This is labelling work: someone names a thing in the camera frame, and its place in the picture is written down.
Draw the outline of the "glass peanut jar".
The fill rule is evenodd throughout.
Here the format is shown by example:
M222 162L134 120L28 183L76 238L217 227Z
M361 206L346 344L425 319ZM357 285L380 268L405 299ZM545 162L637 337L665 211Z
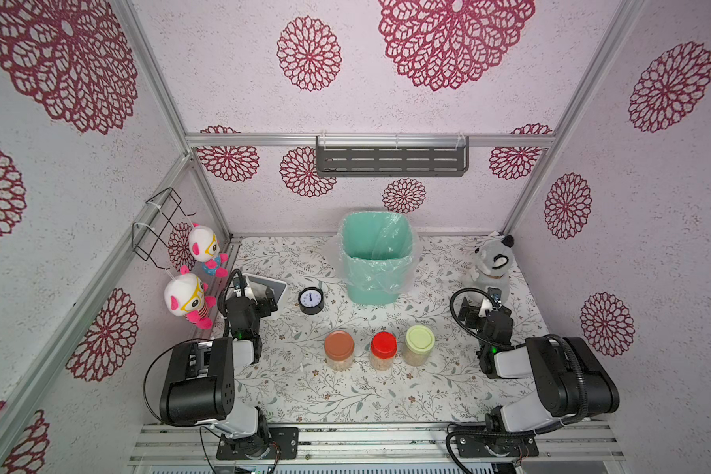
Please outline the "glass peanut jar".
M345 330L331 332L324 343L327 363L333 371L347 371L353 364L355 341Z

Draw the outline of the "brown jar lid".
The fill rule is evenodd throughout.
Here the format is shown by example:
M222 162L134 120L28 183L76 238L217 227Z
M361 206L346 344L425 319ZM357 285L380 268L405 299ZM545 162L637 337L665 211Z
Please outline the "brown jar lid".
M344 330L331 332L325 339L325 354L331 361L345 361L355 351L353 336Z

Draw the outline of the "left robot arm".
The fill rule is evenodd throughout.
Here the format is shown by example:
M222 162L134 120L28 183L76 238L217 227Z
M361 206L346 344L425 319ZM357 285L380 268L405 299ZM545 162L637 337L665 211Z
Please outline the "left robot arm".
M262 458L274 444L268 421L260 408L237 399L235 375L260 361L260 323L278 311L278 302L272 290L262 296L225 292L217 307L224 320L222 337L171 349L159 419L173 427L207 428L231 454Z

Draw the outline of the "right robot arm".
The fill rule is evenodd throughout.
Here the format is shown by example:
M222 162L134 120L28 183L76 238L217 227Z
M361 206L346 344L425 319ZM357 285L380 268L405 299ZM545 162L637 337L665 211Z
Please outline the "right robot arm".
M478 342L489 379L534 381L533 392L486 416L486 434L528 438L618 410L618 388L584 339L547 334L515 345L511 311L478 288L454 292L450 316Z

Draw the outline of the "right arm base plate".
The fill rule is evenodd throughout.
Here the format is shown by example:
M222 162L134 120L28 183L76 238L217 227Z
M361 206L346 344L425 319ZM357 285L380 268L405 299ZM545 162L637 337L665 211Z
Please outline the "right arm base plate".
M526 436L496 436L474 431L460 431L453 432L451 439L456 442L458 454L462 458L539 456L534 438Z

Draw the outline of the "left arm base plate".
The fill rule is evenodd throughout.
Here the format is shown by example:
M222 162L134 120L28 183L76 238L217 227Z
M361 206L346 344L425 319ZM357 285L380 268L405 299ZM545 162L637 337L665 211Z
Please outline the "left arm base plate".
M299 428L260 428L257 434L231 440L221 437L216 459L229 460L290 460L297 458Z

